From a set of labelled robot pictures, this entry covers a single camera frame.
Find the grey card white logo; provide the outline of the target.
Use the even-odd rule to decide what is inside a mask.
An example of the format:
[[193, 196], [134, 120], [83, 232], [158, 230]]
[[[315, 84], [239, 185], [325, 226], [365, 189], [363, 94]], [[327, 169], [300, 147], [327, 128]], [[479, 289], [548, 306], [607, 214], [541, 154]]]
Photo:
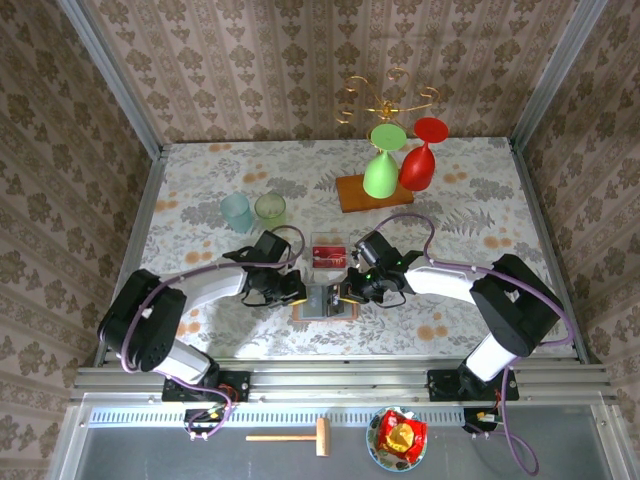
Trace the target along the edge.
[[327, 292], [322, 285], [307, 287], [307, 301], [302, 305], [303, 319], [323, 319], [328, 316]]

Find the green plastic tumbler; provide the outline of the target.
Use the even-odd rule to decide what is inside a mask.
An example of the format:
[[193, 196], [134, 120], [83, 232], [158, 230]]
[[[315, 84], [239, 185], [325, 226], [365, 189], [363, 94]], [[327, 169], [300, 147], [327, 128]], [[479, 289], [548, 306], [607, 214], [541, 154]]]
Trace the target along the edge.
[[275, 193], [260, 196], [254, 204], [255, 213], [266, 230], [282, 226], [286, 220], [286, 201]]

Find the blue plastic tumbler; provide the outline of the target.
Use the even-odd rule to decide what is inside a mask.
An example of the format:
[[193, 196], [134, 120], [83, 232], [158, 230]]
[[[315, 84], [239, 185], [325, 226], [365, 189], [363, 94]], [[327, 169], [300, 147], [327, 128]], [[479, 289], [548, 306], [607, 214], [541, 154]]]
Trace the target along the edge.
[[236, 233], [247, 233], [253, 224], [249, 200], [239, 192], [225, 197], [220, 203], [221, 214]]

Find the green wine glass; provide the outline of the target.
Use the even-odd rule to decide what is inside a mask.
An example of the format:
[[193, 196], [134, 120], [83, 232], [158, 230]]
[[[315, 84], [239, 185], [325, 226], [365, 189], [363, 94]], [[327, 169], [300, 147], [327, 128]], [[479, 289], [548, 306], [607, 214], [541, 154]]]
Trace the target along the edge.
[[381, 124], [371, 131], [371, 143], [378, 154], [368, 163], [363, 179], [363, 189], [372, 198], [392, 196], [398, 181], [398, 165], [391, 155], [407, 141], [404, 130], [393, 124]]

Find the perforated metal strip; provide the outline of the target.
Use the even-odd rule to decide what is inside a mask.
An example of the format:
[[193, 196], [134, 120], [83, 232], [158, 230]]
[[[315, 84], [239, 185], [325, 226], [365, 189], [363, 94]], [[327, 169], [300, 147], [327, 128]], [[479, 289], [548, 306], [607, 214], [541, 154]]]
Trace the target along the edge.
[[[333, 426], [366, 427], [384, 416], [384, 407], [272, 407], [243, 405], [226, 422], [230, 428], [313, 426], [327, 418]], [[446, 407], [397, 407], [401, 415], [430, 426], [456, 427], [465, 424], [464, 409]], [[193, 413], [181, 407], [95, 407], [86, 424], [91, 428], [180, 428]]]

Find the red wine glass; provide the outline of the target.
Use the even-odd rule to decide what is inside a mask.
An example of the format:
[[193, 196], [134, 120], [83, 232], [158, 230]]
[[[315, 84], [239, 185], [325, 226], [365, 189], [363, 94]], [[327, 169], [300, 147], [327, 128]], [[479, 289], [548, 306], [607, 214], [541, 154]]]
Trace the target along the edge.
[[448, 138], [448, 126], [435, 117], [423, 117], [416, 121], [414, 134], [422, 145], [412, 149], [405, 157], [399, 173], [399, 183], [407, 190], [418, 192], [429, 187], [435, 173], [436, 161], [432, 144]]

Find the wooden mallet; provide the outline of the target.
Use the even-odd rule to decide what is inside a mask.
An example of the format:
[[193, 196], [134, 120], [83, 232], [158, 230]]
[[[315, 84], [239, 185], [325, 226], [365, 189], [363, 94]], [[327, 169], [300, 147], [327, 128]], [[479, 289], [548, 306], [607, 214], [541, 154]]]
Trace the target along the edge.
[[330, 454], [330, 421], [321, 417], [316, 421], [315, 433], [304, 435], [247, 435], [247, 442], [312, 442], [318, 457]]

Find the red snack bag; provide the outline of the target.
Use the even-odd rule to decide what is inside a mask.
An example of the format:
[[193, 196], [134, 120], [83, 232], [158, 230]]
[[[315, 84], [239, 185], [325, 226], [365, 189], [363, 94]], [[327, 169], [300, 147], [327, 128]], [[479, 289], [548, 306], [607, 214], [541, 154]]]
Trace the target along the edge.
[[387, 410], [378, 426], [377, 450], [414, 464], [427, 443], [428, 425], [395, 410]]

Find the patterned ceramic bowl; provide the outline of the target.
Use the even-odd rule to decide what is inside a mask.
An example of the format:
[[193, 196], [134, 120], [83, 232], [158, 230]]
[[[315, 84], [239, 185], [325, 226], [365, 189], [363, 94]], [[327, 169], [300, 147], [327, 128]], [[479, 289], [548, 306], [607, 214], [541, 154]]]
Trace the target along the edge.
[[426, 454], [426, 450], [427, 450], [427, 443], [426, 446], [423, 450], [423, 454], [419, 457], [418, 461], [414, 464], [409, 464], [406, 461], [403, 461], [401, 459], [399, 459], [398, 457], [394, 456], [391, 453], [385, 452], [385, 451], [378, 451], [377, 450], [377, 440], [378, 440], [378, 426], [379, 426], [379, 422], [382, 419], [382, 416], [386, 413], [387, 410], [395, 410], [397, 412], [400, 413], [404, 413], [407, 414], [409, 417], [413, 417], [416, 420], [419, 420], [421, 422], [424, 422], [422, 420], [419, 419], [418, 415], [404, 407], [387, 407], [384, 409], [381, 409], [380, 411], [376, 412], [373, 417], [371, 418], [367, 429], [366, 429], [366, 444], [367, 444], [367, 450], [371, 456], [371, 458], [379, 465], [381, 466], [383, 469], [390, 471], [390, 472], [407, 472], [413, 468], [415, 468], [424, 458], [425, 454]]

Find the grey metal shelf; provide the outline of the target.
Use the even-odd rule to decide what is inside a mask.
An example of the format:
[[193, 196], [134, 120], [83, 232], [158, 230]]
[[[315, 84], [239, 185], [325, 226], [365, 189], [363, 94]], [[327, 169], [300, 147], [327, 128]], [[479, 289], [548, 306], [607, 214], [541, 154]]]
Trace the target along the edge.
[[430, 426], [422, 461], [390, 472], [370, 456], [366, 427], [330, 423], [330, 454], [312, 442], [247, 442], [247, 435], [314, 434], [313, 426], [230, 428], [191, 441], [180, 428], [91, 428], [95, 407], [64, 427], [48, 480], [640, 480], [623, 456], [618, 413], [605, 406], [508, 409], [507, 429], [471, 434]]

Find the aluminium mounting rail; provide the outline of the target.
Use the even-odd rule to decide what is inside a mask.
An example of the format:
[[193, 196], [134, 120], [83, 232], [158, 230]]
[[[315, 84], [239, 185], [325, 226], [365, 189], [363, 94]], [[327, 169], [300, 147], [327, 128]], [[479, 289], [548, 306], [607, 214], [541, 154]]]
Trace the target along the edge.
[[[248, 371], [252, 404], [295, 406], [424, 405], [427, 373], [452, 369], [456, 359], [419, 357], [222, 359], [222, 369]], [[616, 401], [605, 368], [573, 359], [529, 359], [515, 367], [520, 400], [525, 405], [611, 404]], [[71, 400], [107, 398], [116, 403], [159, 402], [162, 378], [154, 373], [127, 374], [114, 355], [97, 368], [78, 371]]]

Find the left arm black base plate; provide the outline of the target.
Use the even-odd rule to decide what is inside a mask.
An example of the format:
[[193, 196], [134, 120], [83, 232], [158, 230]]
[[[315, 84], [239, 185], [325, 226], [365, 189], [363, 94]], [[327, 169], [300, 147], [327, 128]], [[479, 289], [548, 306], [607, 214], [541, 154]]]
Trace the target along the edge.
[[[247, 402], [251, 373], [248, 371], [219, 371], [203, 379], [198, 387], [213, 388], [226, 393], [234, 403]], [[162, 390], [164, 402], [224, 402], [219, 395], [193, 390], [166, 380]]]

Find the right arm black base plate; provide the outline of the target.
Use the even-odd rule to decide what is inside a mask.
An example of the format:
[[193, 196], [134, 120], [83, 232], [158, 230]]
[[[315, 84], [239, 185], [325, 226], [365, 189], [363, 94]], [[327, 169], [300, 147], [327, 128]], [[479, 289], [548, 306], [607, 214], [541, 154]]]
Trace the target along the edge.
[[495, 401], [502, 392], [504, 373], [484, 382], [471, 373], [457, 369], [427, 371], [426, 387], [433, 402]]

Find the aluminium side rail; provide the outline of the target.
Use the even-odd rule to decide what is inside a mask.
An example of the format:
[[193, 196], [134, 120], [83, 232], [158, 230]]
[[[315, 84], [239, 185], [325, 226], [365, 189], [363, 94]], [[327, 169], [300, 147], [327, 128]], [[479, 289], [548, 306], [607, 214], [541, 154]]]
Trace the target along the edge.
[[169, 153], [169, 148], [162, 149], [159, 156], [151, 164], [137, 215], [131, 230], [128, 246], [120, 268], [113, 294], [113, 300], [117, 298], [129, 276], [141, 264], [141, 258], [146, 245], [146, 238], [164, 178], [164, 171]]
[[576, 351], [578, 360], [583, 364], [591, 364], [592, 361], [575, 316], [571, 298], [562, 276], [560, 264], [555, 255], [548, 222], [542, 211], [540, 202], [538, 201], [531, 175], [518, 146], [511, 139], [508, 140], [508, 145], [513, 156], [514, 165], [519, 175], [521, 186], [540, 242], [541, 250], [545, 258], [549, 277], [553, 285], [553, 291], [556, 297], [560, 300], [561, 306], [565, 312], [566, 319], [564, 320], [564, 324], [568, 331], [568, 335], [572, 338], [572, 344]]

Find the aluminium frame post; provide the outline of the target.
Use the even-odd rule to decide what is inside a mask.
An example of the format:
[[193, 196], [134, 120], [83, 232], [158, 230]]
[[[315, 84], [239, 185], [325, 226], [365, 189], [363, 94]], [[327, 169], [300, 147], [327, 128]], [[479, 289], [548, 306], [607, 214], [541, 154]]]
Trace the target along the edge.
[[149, 157], [153, 161], [158, 160], [162, 153], [162, 143], [84, 0], [58, 0], [58, 2]]
[[531, 139], [606, 4], [607, 0], [579, 0], [511, 135], [514, 149], [522, 150]]

